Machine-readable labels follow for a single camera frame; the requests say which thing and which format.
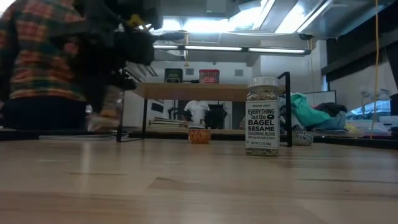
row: small orange cup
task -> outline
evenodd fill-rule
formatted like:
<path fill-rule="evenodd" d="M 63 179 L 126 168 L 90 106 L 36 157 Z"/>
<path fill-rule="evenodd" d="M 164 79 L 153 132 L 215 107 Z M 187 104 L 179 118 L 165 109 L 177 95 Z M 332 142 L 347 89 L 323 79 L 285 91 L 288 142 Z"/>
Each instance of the small orange cup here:
<path fill-rule="evenodd" d="M 211 139 L 210 130 L 189 129 L 188 139 L 192 144 L 209 144 L 209 141 Z"/>

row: ceiling vent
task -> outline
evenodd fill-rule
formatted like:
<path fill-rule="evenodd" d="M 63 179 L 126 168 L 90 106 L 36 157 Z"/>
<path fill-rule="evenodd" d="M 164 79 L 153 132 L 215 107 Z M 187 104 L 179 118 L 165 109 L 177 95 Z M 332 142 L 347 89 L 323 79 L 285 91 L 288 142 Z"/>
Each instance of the ceiling vent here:
<path fill-rule="evenodd" d="M 235 70 L 235 77 L 243 77 L 243 70 L 242 69 L 236 69 Z"/>
<path fill-rule="evenodd" d="M 206 1 L 207 13 L 222 13 L 226 12 L 226 0 L 207 0 Z"/>
<path fill-rule="evenodd" d="M 195 70 L 193 68 L 186 68 L 185 74 L 186 75 L 194 75 Z"/>

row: yellow cord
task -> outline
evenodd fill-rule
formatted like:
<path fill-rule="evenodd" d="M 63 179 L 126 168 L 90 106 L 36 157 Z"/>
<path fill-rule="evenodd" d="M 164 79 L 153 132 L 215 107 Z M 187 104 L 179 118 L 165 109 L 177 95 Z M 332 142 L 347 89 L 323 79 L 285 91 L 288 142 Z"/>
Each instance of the yellow cord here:
<path fill-rule="evenodd" d="M 145 22 L 141 19 L 141 17 L 137 14 L 131 15 L 130 20 L 127 22 L 131 27 L 139 27 L 142 26 L 144 30 L 147 30 Z"/>
<path fill-rule="evenodd" d="M 378 79 L 379 79 L 379 48 L 380 48 L 380 43 L 379 43 L 379 0 L 375 0 L 376 2 L 376 80 L 374 82 L 374 102 L 373 102 L 373 120 L 372 120 L 372 128 L 371 128 L 371 139 L 373 139 L 373 128 L 374 128 L 374 123 L 376 122 L 376 101 L 377 101 L 377 88 L 378 88 Z"/>

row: jar label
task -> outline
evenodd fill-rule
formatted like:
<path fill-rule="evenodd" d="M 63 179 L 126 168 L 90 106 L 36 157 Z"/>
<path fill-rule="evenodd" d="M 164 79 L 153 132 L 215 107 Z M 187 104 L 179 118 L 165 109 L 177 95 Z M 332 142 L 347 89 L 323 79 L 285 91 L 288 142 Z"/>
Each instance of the jar label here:
<path fill-rule="evenodd" d="M 246 147 L 279 147 L 279 104 L 277 100 L 246 102 Z"/>

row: red box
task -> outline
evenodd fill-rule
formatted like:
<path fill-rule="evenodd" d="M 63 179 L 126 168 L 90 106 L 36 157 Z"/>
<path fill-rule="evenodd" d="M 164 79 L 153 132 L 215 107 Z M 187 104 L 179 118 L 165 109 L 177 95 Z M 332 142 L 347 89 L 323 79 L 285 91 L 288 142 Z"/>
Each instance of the red box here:
<path fill-rule="evenodd" d="M 220 71 L 217 69 L 212 70 L 199 70 L 199 81 L 200 83 L 220 83 Z"/>

